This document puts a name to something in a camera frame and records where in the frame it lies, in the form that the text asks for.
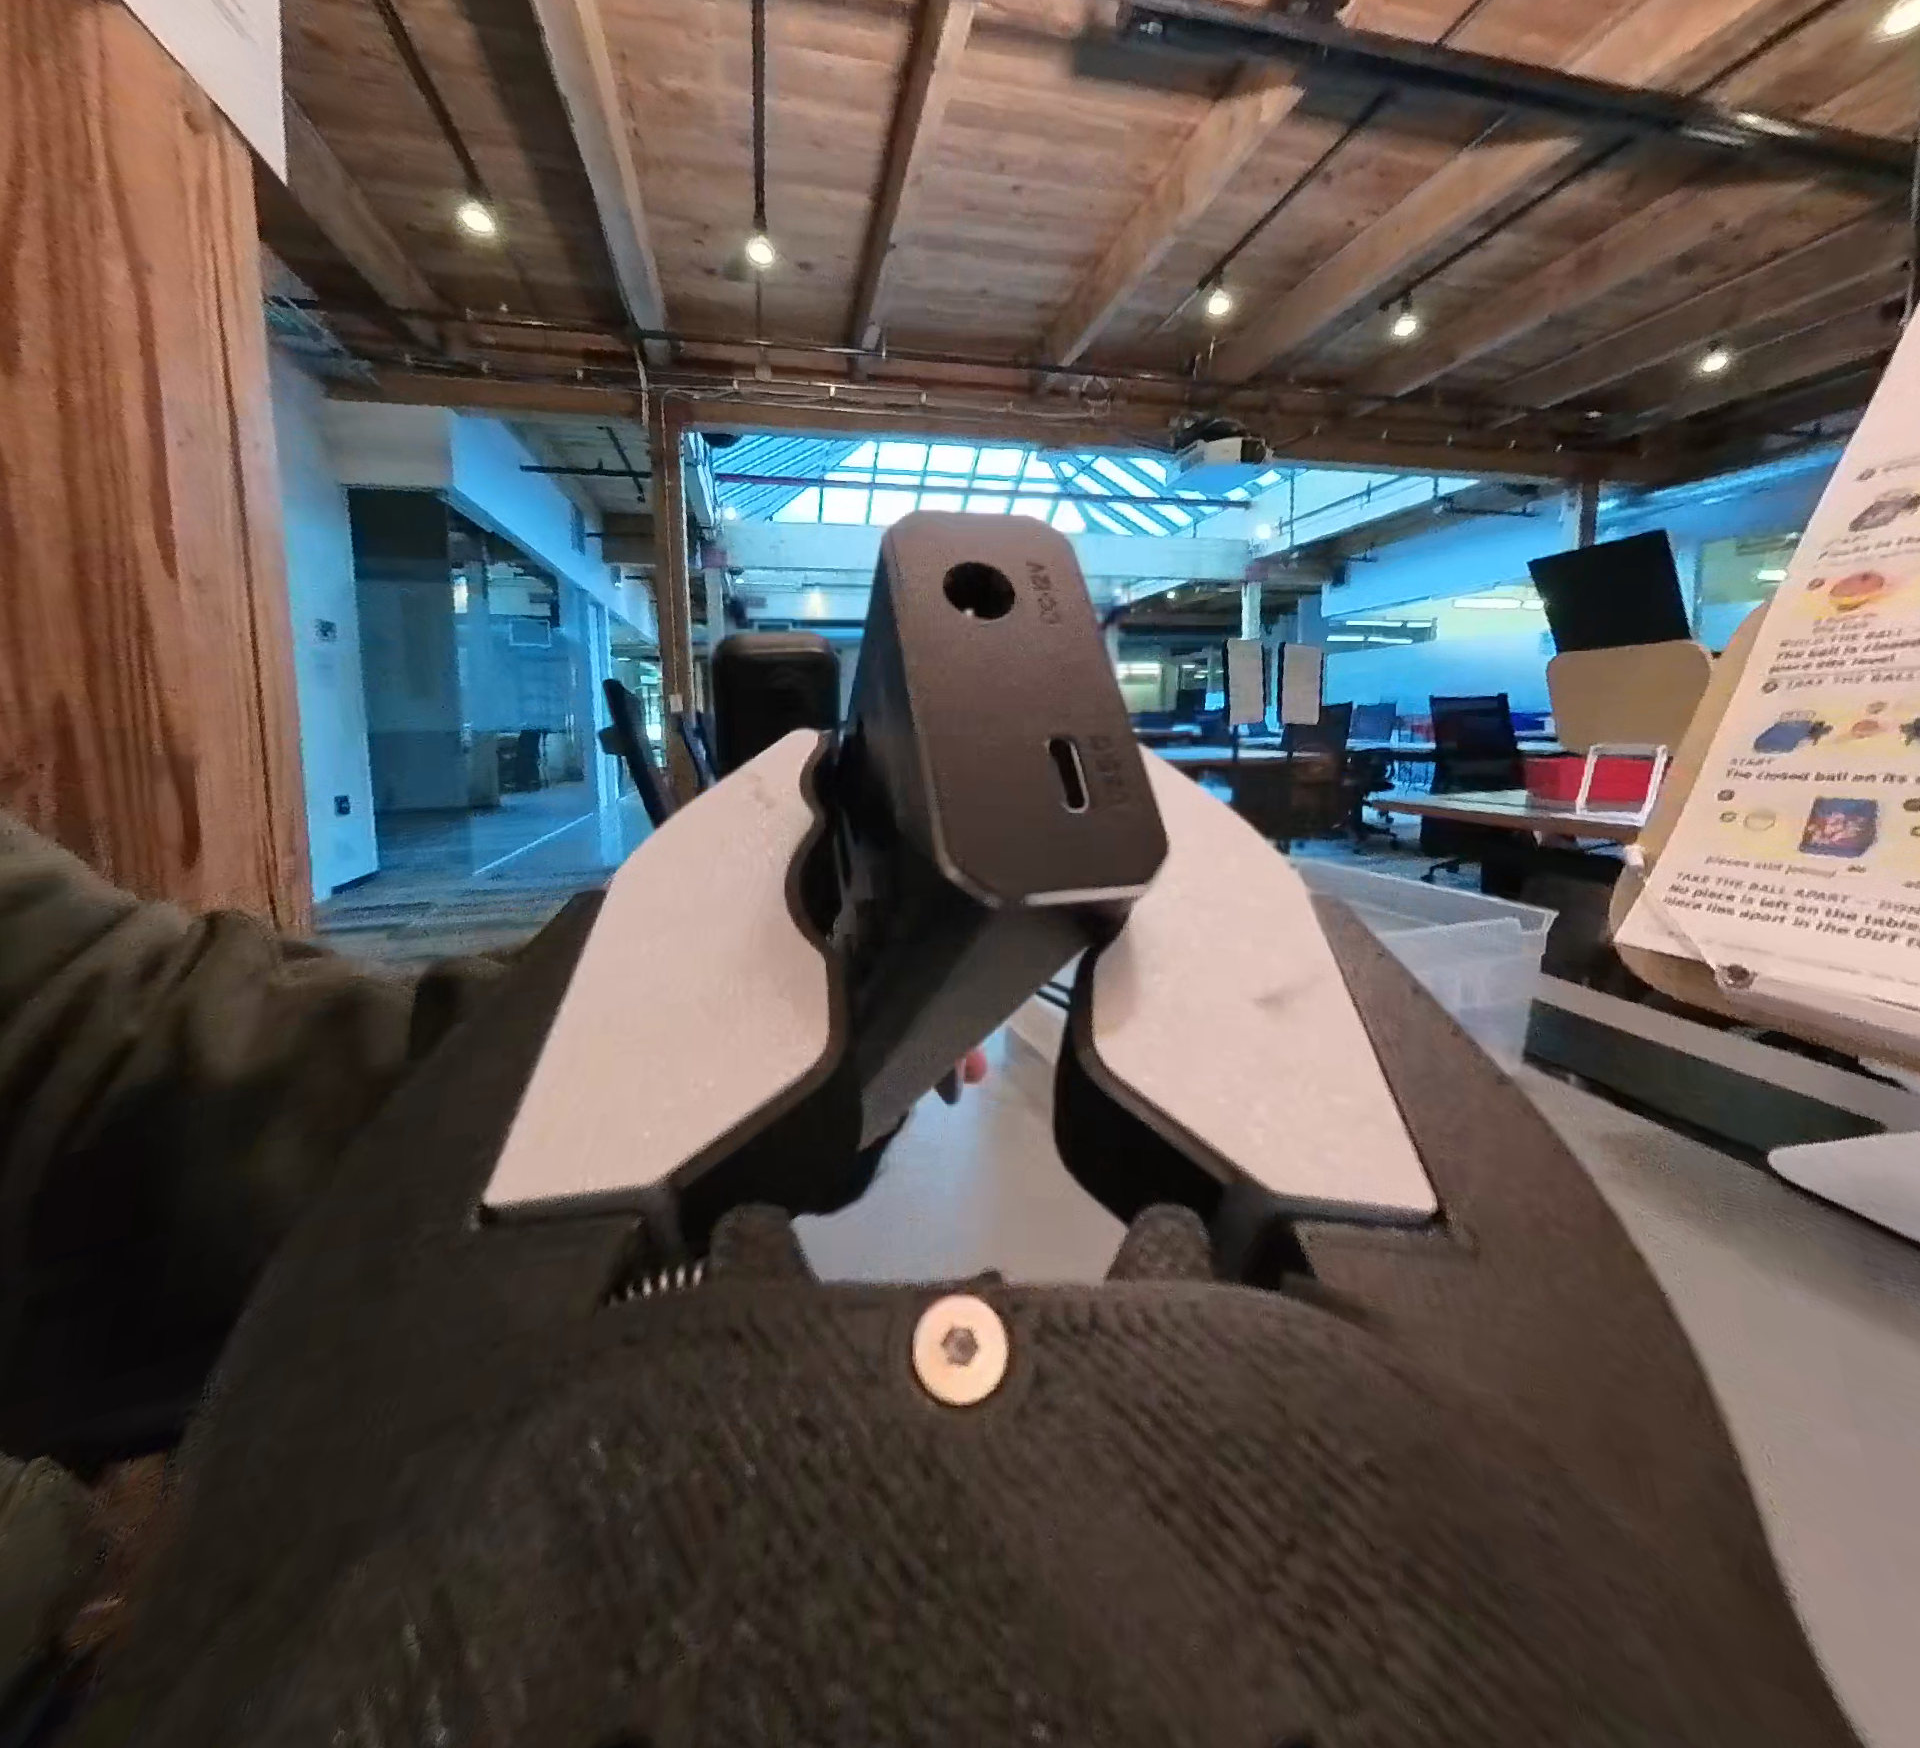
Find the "person's left forearm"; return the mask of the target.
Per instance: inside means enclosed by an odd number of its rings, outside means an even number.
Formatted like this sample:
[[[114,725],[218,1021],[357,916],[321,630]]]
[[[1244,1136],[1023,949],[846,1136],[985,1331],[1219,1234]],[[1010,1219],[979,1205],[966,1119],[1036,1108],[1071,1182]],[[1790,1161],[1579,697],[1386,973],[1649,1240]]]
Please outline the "person's left forearm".
[[[189,1521],[301,1518],[618,1351],[645,1220],[479,1210],[603,905],[379,973],[4,819],[4,1460],[179,1450]]]

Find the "grey desk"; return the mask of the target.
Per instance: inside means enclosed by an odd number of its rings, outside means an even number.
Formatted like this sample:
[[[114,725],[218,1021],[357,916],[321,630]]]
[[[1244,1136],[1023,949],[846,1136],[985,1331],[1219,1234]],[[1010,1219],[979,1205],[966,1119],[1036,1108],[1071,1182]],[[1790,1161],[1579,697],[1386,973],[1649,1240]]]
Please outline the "grey desk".
[[[871,1192],[799,1223],[830,1280],[1093,1280],[1117,1223],[1049,1138],[1056,1014],[925,1100]],[[1758,1495],[1803,1629],[1870,1745],[1918,1744],[1918,1248],[1538,1067],[1517,1084],[1677,1310]]]

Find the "wooden stand black panel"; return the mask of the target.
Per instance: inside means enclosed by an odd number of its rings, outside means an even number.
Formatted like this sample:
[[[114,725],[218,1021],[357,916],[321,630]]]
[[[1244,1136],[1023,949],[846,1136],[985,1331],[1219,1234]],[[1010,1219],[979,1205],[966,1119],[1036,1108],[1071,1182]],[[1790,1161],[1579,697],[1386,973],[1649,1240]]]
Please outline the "wooden stand black panel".
[[[1714,678],[1664,531],[1532,559],[1552,636],[1549,714],[1559,753],[1664,743],[1678,753]]]

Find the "black office chair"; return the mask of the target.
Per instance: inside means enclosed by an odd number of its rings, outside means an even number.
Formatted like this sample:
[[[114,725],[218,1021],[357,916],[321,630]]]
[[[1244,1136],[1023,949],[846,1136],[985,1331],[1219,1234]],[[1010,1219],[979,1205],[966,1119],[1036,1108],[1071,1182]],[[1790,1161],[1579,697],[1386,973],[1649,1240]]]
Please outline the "black office chair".
[[[1522,793],[1522,753],[1505,697],[1433,697],[1436,769],[1429,796]],[[1420,821],[1424,873],[1436,882],[1444,873],[1463,873],[1488,860],[1517,860],[1532,834],[1480,823]]]

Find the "black multiport USB hub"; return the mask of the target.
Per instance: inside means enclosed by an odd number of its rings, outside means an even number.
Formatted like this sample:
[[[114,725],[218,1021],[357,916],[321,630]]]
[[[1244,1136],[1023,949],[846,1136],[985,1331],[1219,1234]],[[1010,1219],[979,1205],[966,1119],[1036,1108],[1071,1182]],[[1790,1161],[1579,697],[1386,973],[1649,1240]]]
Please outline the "black multiport USB hub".
[[[876,1146],[1166,864],[1070,536],[941,511],[881,536],[828,786],[850,1077]]]

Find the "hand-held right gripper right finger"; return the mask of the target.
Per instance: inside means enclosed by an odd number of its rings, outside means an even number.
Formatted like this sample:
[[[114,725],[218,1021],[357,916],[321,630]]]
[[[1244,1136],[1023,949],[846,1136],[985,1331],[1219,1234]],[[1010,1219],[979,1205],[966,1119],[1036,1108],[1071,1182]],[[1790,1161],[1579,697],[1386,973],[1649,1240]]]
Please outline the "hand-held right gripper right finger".
[[[1185,1206],[1250,1251],[1293,1223],[1424,1230],[1437,1190],[1308,885],[1253,826],[1144,756],[1166,858],[1071,973],[1059,1159],[1128,1223]]]

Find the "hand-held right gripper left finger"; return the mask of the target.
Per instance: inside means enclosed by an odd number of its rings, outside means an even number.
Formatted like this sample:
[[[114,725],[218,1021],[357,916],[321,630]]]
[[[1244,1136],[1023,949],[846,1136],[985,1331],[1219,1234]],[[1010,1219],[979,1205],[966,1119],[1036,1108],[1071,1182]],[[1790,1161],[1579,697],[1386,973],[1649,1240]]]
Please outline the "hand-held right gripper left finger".
[[[723,777],[611,881],[501,1142],[484,1212],[828,1212],[860,1190],[850,1000],[809,875],[830,735]]]

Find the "clear plastic organizer box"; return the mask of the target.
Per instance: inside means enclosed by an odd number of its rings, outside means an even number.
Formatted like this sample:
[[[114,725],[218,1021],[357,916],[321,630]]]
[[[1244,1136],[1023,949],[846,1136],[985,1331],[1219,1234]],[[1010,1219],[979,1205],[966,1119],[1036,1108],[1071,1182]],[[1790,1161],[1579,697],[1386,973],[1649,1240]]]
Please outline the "clear plastic organizer box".
[[[1522,1064],[1554,915],[1426,881],[1293,858],[1315,897],[1348,904],[1373,936],[1501,1067]]]

